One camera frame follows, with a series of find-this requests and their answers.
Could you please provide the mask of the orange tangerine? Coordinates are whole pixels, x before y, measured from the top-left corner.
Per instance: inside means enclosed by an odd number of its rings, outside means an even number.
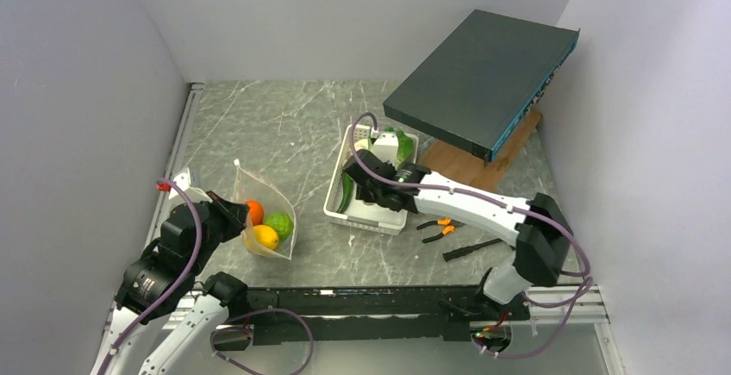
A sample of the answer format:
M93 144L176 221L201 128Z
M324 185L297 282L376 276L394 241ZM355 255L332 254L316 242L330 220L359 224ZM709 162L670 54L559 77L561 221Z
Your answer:
M248 207L248 216L251 220L252 225L258 226L264 221L265 210L261 203L256 200L245 201Z

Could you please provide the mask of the polka dot zip top bag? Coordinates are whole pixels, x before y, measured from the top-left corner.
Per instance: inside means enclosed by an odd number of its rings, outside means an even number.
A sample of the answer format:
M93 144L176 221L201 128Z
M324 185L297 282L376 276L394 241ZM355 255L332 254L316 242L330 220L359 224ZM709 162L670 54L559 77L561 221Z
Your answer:
M263 178L243 168L239 159L234 160L236 170L232 199L235 203L245 203L247 200L256 200L262 204L265 210L265 217L273 212L286 212L295 224L292 236L286 241L279 241L275 251L262 247L254 238L253 227L250 218L247 219L247 227L241 233L245 249L254 255L269 259L291 260L294 247L297 243L297 215L293 205L287 197L275 186L266 182Z

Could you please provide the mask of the yellow lemon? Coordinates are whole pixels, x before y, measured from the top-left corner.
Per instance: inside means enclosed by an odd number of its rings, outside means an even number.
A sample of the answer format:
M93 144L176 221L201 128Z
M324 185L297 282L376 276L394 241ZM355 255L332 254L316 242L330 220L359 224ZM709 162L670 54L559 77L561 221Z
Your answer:
M275 251L279 245L277 231L271 226L260 224L253 227L255 240L264 248Z

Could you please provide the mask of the light green round fruit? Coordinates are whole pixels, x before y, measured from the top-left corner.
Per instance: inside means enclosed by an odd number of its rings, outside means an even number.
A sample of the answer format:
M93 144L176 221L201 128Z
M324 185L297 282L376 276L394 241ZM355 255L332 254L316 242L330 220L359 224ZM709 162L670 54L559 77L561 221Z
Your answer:
M291 217L283 211L270 213L264 218L263 224L273 228L280 241L286 241L289 239L295 228L295 224Z

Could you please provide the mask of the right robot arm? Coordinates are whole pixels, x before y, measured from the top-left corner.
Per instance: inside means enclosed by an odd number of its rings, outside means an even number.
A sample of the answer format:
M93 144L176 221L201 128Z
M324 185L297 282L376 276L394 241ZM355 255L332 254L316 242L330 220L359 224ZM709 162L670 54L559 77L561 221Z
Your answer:
M343 172L382 208L448 217L512 247L512 254L481 281L482 289L474 299L482 317L495 319L524 291L558 283L570 229L551 197L541 193L531 199L500 196L457 183L425 166L404 163L396 169L365 149L347 159Z

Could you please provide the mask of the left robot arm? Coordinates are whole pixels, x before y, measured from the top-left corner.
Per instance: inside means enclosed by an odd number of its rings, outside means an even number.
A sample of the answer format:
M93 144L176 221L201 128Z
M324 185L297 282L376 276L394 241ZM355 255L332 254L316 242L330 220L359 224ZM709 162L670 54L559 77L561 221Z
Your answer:
M159 238L123 273L109 332L92 368L95 374L171 374L196 341L218 324L246 315L247 285L218 272L206 280L182 325L155 344L213 252L251 226L245 203L197 188L173 195L181 203L161 224Z

